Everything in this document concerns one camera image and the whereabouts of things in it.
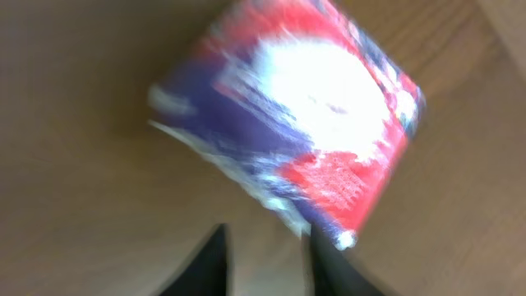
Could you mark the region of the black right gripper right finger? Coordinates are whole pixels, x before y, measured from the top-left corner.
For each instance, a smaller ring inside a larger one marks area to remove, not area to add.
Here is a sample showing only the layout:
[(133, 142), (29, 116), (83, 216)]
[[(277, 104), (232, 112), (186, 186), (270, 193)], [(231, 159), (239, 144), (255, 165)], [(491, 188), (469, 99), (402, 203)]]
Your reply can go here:
[(313, 296), (385, 296), (315, 225), (308, 236), (308, 261)]

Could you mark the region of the purple snack packet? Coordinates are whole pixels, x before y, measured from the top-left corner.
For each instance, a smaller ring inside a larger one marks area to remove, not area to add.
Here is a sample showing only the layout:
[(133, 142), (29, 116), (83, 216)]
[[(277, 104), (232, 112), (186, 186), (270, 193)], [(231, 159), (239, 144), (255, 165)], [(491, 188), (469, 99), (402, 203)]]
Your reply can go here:
[(330, 1), (239, 1), (149, 93), (152, 125), (289, 228), (355, 245), (415, 133), (421, 89)]

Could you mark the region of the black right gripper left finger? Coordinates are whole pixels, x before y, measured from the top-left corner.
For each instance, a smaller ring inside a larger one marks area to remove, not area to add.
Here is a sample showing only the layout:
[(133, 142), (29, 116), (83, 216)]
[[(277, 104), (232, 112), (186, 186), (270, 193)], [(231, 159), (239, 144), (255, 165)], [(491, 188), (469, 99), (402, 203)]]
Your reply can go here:
[(159, 296), (227, 296), (228, 229), (218, 224)]

